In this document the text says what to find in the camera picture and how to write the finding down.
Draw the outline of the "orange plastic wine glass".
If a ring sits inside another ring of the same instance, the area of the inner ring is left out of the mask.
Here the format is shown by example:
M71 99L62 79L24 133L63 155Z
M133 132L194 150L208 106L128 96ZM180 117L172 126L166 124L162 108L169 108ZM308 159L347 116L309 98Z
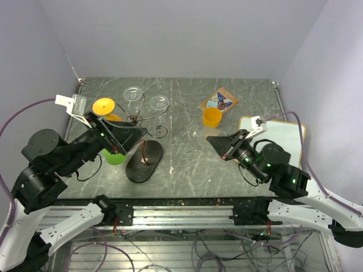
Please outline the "orange plastic wine glass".
M206 108L202 114L203 125L210 128L217 128L222 120L222 112L213 107Z

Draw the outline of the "green plastic wine glass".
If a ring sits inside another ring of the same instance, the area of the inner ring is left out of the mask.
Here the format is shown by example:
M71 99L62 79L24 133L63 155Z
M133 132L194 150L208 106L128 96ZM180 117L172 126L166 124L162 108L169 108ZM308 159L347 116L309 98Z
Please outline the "green plastic wine glass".
M107 151L106 149L103 149L102 153L103 153L103 156L104 156L106 162L110 165L120 165L127 159L126 155L112 154L109 151Z

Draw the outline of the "clear wine glass front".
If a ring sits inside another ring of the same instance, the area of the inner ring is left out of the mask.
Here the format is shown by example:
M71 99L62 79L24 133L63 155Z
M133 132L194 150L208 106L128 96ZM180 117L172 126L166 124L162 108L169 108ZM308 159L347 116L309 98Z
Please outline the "clear wine glass front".
M224 134L224 132L222 132L216 128L192 125L189 128L188 138L189 138L189 140L197 142L198 144L204 144L205 142L206 143L208 142L206 140L207 137L222 136L223 134Z

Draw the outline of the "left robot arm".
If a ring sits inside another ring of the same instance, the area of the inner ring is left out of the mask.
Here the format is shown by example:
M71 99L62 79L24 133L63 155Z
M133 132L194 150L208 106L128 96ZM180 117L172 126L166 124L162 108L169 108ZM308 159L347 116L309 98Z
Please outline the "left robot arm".
M129 122L107 121L86 114L87 130L67 143L52 129L36 132L22 149L28 160L11 191L13 200L1 230L1 270L38 271L62 245L89 227L109 225L117 207L106 196L95 197L84 209L43 231L38 225L66 190L65 177L78 172L102 150L126 155L147 133Z

